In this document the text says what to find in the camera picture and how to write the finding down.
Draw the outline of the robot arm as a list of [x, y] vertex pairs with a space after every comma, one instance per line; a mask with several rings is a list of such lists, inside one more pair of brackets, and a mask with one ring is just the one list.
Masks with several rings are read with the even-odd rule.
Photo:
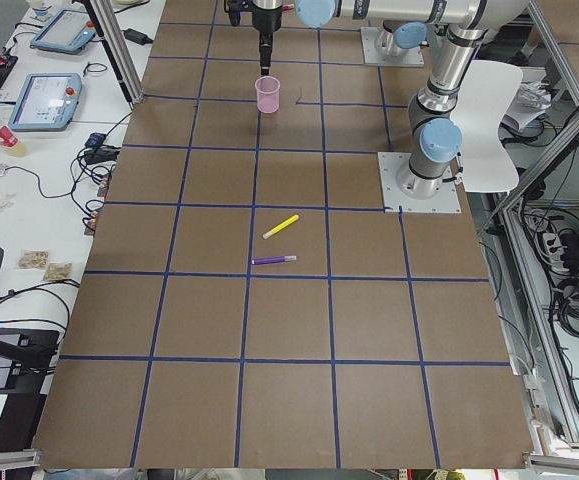
[[[252, 25], [259, 34], [260, 74], [268, 76], [271, 69], [273, 35], [281, 28], [283, 1], [224, 1], [224, 11], [232, 26], [238, 26], [242, 12], [249, 12]], [[293, 10], [309, 28], [320, 28], [342, 11], [341, 1], [295, 1]], [[418, 47], [426, 39], [427, 27], [421, 22], [384, 20], [375, 42], [383, 55], [398, 56]]]
[[335, 17], [444, 24], [440, 53], [423, 86], [409, 102], [409, 160], [396, 178], [417, 199], [437, 193], [450, 163], [459, 160], [468, 192], [513, 190], [519, 175], [498, 138], [522, 72], [515, 66], [477, 59], [490, 30], [514, 20], [525, 1], [298, 1], [303, 24], [319, 28]]

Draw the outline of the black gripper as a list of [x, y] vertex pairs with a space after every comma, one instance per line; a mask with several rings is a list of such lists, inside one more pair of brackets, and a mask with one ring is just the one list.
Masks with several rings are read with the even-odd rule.
[[281, 28], [281, 0], [253, 0], [252, 25], [259, 33], [261, 76], [268, 75], [273, 52], [273, 35]]

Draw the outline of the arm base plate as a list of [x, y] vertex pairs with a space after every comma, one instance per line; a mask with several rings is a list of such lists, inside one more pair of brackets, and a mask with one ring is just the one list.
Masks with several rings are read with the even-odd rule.
[[364, 63], [374, 66], [422, 67], [421, 45], [426, 40], [426, 27], [410, 22], [392, 31], [382, 27], [360, 29]]
[[447, 166], [440, 178], [426, 180], [409, 169], [411, 154], [379, 152], [378, 165], [386, 213], [460, 214], [455, 181]]

